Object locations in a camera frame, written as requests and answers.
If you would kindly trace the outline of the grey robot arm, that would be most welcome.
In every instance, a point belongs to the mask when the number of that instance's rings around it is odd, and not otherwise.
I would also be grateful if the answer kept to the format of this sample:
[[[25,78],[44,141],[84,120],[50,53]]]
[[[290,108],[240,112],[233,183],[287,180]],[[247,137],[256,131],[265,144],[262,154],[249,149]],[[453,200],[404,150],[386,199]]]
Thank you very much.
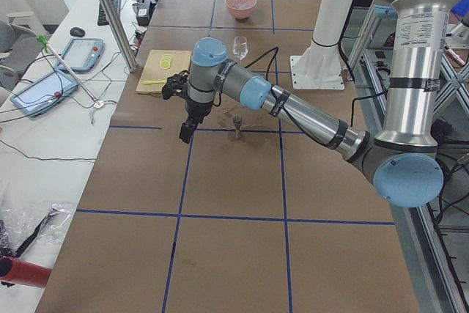
[[[396,10],[397,21],[385,120],[375,136],[250,72],[228,57],[220,40],[205,37],[195,44],[190,75],[182,85],[188,118],[180,138],[191,140],[210,113],[215,94],[223,93],[246,108],[266,110],[339,152],[391,204],[422,206],[436,198],[444,184],[430,129],[448,15],[459,1],[377,0]]]

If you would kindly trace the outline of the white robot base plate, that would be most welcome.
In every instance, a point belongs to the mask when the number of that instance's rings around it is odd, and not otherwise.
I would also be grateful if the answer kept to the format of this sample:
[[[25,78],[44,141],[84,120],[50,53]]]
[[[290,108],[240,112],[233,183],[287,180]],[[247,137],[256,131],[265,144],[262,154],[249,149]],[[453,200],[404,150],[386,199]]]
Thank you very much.
[[[321,0],[311,45],[290,57],[292,85],[302,90],[343,90],[341,33],[352,0]]]

